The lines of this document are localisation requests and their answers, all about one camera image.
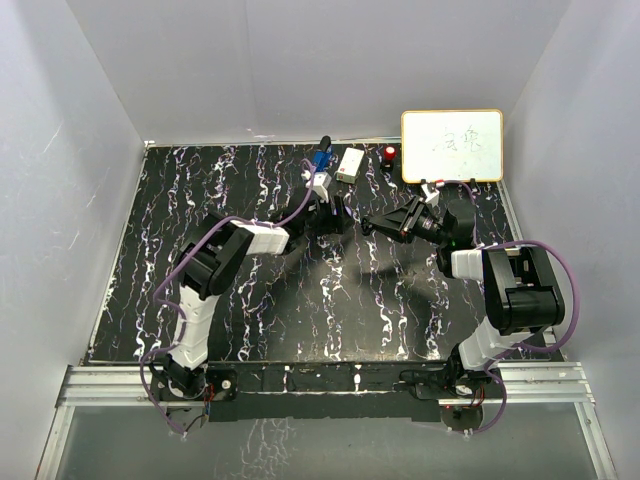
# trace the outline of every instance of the blue object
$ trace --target blue object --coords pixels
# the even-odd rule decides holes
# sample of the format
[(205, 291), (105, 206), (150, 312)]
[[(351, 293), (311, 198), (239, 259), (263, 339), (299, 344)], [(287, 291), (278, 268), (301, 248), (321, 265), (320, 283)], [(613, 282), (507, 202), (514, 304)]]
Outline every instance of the blue object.
[(333, 147), (329, 147), (329, 150), (326, 152), (321, 152), (320, 150), (316, 151), (313, 156), (313, 165), (316, 167), (316, 172), (324, 172), (327, 165), (329, 165), (329, 159), (333, 154)]
[(313, 156), (313, 166), (316, 167), (316, 172), (324, 172), (329, 165), (329, 159), (333, 154), (333, 145), (331, 145), (331, 137), (325, 135), (320, 140), (320, 145), (318, 145), (318, 150), (316, 150), (315, 155)]

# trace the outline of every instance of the black marble tabletop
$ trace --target black marble tabletop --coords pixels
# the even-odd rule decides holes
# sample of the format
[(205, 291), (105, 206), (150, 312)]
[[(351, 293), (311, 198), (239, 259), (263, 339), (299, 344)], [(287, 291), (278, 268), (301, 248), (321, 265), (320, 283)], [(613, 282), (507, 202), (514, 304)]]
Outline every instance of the black marble tabletop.
[[(330, 173), (347, 146), (334, 146)], [(416, 193), (402, 182), (399, 161), (390, 174), (380, 171), (386, 145), (351, 146), (365, 151), (358, 180), (334, 180), (331, 193), (344, 196), (356, 220)], [(176, 314), (151, 296), (187, 230), (209, 210), (267, 219), (300, 185), (301, 159), (313, 152), (313, 145), (150, 149), (86, 362), (131, 363), (168, 345)], [(465, 195), (462, 188), (444, 188), (439, 213), (448, 200)], [(497, 186), (483, 184), (476, 204), (480, 240), (511, 240)], [(177, 293), (174, 286), (169, 297), (177, 301)], [(342, 237), (310, 238), (287, 256), (245, 259), (218, 302), (209, 359), (438, 360), (483, 316), (481, 285), (441, 275), (429, 243), (401, 245), (379, 233), (364, 237), (356, 222)]]

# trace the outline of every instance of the red bottle cap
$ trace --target red bottle cap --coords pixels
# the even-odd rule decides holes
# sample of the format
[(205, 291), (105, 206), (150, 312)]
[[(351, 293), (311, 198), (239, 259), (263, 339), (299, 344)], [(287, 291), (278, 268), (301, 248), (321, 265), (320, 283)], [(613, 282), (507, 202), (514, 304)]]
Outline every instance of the red bottle cap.
[(393, 162), (393, 159), (396, 158), (396, 149), (394, 147), (387, 147), (384, 149), (384, 160), (386, 163)]

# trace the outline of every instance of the white wall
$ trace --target white wall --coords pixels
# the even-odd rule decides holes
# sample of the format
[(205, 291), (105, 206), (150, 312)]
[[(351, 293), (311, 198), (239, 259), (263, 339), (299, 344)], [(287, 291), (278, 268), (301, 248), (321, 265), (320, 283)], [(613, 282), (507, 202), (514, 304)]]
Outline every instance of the white wall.
[(64, 0), (0, 3), (0, 477), (22, 480), (86, 348), (143, 146)]
[(145, 140), (397, 136), (509, 112), (568, 0), (68, 0)]
[(525, 237), (564, 252), (582, 288), (568, 345), (584, 363), (622, 479), (640, 456), (640, 3), (574, 1), (506, 129)]

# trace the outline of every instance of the whiteboard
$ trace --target whiteboard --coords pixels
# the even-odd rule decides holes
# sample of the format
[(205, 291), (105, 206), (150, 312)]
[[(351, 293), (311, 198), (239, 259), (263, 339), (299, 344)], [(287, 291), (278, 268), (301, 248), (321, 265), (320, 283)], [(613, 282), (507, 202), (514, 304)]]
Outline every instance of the whiteboard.
[(402, 114), (402, 178), (502, 179), (500, 110), (424, 110)]

